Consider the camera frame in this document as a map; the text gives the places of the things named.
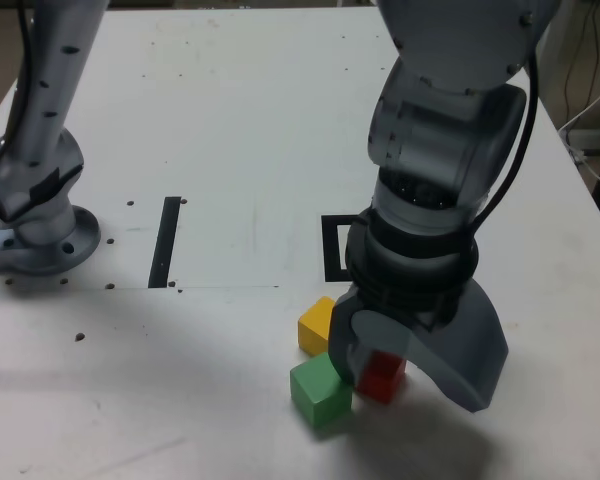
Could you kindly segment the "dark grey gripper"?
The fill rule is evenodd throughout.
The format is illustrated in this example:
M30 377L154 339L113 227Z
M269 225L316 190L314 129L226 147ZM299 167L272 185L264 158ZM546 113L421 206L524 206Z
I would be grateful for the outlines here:
M342 295L331 313L328 339L341 380L356 386L374 351L413 363L447 398L475 413L491 403L508 346L489 297L471 280L462 294Z

